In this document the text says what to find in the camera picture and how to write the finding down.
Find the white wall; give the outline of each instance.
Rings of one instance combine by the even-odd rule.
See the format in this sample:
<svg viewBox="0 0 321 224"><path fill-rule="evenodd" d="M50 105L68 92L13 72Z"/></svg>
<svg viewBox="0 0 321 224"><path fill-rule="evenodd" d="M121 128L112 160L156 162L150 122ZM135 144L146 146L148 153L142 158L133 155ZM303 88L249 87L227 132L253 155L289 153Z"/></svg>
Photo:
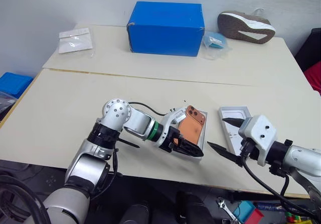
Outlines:
<svg viewBox="0 0 321 224"><path fill-rule="evenodd" d="M76 23L125 26L138 0L0 0L0 75L36 75L57 46L57 34ZM203 4L207 30L217 30L225 10L265 16L295 54L312 28L321 26L320 0L140 0Z"/></svg>

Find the gray shoe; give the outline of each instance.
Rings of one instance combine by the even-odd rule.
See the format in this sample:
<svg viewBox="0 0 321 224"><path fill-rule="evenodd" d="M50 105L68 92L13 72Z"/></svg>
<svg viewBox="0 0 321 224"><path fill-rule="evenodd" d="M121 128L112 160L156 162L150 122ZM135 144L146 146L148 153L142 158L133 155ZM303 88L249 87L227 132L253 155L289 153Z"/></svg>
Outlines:
<svg viewBox="0 0 321 224"><path fill-rule="evenodd" d="M217 24L227 38L257 44L268 42L275 34L275 28L269 20L237 11L220 13Z"/></svg>

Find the blue container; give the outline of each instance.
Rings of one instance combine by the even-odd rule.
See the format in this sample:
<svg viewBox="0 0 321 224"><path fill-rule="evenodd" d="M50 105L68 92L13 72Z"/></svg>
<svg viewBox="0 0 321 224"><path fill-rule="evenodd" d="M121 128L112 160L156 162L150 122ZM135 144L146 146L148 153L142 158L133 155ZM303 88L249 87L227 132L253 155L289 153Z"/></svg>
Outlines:
<svg viewBox="0 0 321 224"><path fill-rule="evenodd" d="M197 56L204 30L201 4L137 2L127 24L138 53Z"/></svg>
<svg viewBox="0 0 321 224"><path fill-rule="evenodd" d="M6 72L0 78L0 91L5 92L15 98L19 98L32 80L32 77Z"/></svg>
<svg viewBox="0 0 321 224"><path fill-rule="evenodd" d="M255 210L255 206L248 200L243 200L239 206L233 211L233 214L241 223L245 223Z"/></svg>

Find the orange phone case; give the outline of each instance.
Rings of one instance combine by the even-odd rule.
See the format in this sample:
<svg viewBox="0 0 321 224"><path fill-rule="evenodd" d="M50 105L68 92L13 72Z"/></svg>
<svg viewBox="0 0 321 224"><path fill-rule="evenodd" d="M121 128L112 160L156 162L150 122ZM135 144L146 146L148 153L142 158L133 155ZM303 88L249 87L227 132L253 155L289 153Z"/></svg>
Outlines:
<svg viewBox="0 0 321 224"><path fill-rule="evenodd" d="M197 145L205 120L204 114L190 105L186 109L186 118L179 123L178 129L184 139Z"/></svg>

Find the table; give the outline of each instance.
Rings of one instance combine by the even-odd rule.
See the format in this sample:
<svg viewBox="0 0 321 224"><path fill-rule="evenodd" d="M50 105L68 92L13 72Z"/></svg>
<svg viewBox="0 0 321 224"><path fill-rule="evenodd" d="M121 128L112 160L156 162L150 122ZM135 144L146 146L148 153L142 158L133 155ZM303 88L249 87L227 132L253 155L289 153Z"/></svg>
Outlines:
<svg viewBox="0 0 321 224"><path fill-rule="evenodd" d="M55 52L45 68L170 79L205 83L272 86L311 91L297 62L282 38L263 45L228 39L230 50L222 59L131 53L125 27L91 26L94 55Z"/></svg>
<svg viewBox="0 0 321 224"><path fill-rule="evenodd" d="M217 110L225 105L247 105L252 115L265 114L277 128L279 141L288 138L306 148L319 148L321 143L321 100L317 92L44 69L0 129L0 159L67 168L96 118L101 117L104 103L115 97L144 102L164 113L192 104L208 112L206 140L222 146L227 145ZM244 168L219 156L208 145L202 160L195 162L169 154L126 131L121 137L141 147L118 144L118 166L124 175L266 193ZM249 166L280 191L283 180L271 175L268 166L260 167L253 160L249 160ZM291 179L287 195L306 196L306 192Z"/></svg>

